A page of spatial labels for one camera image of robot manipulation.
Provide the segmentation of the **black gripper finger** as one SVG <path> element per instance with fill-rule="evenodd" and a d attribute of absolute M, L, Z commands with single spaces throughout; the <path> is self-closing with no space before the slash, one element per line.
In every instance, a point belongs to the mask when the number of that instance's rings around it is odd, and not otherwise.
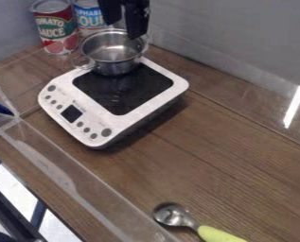
<path fill-rule="evenodd" d="M 125 17 L 128 36 L 140 38 L 149 31 L 151 22 L 151 0 L 127 0 Z"/>
<path fill-rule="evenodd" d="M 108 25 L 113 25 L 123 19 L 123 0 L 99 0 L 104 19 Z"/>

